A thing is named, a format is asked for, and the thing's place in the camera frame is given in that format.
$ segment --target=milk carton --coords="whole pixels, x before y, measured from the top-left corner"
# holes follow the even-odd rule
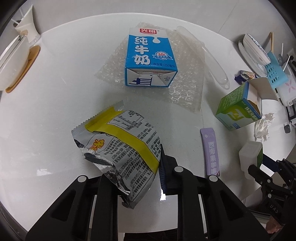
[[[126,85],[168,87],[177,72],[165,30],[130,29],[125,65]]]

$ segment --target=purple coffee stick packet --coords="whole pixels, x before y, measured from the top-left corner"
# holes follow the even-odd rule
[[[202,136],[202,143],[205,154],[205,162],[207,169],[207,176],[216,175],[220,176],[219,173],[219,158],[217,150],[216,135],[213,128],[200,129]]]

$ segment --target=yellow stripe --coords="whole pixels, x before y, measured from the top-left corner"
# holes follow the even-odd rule
[[[145,142],[133,136],[132,134],[126,132],[120,127],[114,125],[108,125],[107,123],[112,120],[114,117],[120,115],[123,111],[115,111],[113,107],[102,112],[95,119],[90,121],[85,125],[85,128],[90,131],[102,131],[109,135],[117,137],[122,142],[128,144],[133,149],[135,149],[149,168],[156,174],[159,162],[156,157],[153,155],[151,150],[148,148]]]

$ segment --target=foil snack bag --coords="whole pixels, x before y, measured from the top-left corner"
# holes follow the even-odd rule
[[[149,190],[160,161],[160,138],[146,119],[123,102],[72,130],[85,159],[122,192],[123,205],[134,208]]]

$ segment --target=white table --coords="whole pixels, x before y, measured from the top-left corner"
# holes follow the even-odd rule
[[[157,127],[165,153],[193,174],[204,176],[200,129],[213,127],[218,142],[222,181],[244,199],[258,185],[244,178],[238,151],[252,140],[254,125],[228,131],[213,115],[221,97],[238,87],[233,77],[249,70],[237,46],[195,24],[147,14],[109,14],[76,20],[42,34],[41,52],[19,86],[0,101],[0,200],[26,229],[77,178],[101,175],[83,159],[71,129],[107,106],[126,97],[124,88],[97,79],[94,74],[127,36],[129,28],[144,21],[176,29],[182,25],[203,41],[228,75],[229,91],[214,80],[205,81],[201,113],[129,96],[126,108],[138,111]],[[283,134],[284,108],[264,101],[263,113],[278,112],[264,152],[286,158],[295,144],[295,132]],[[177,227],[177,197],[161,194],[159,177],[134,210],[121,206],[119,232],[154,232]]]

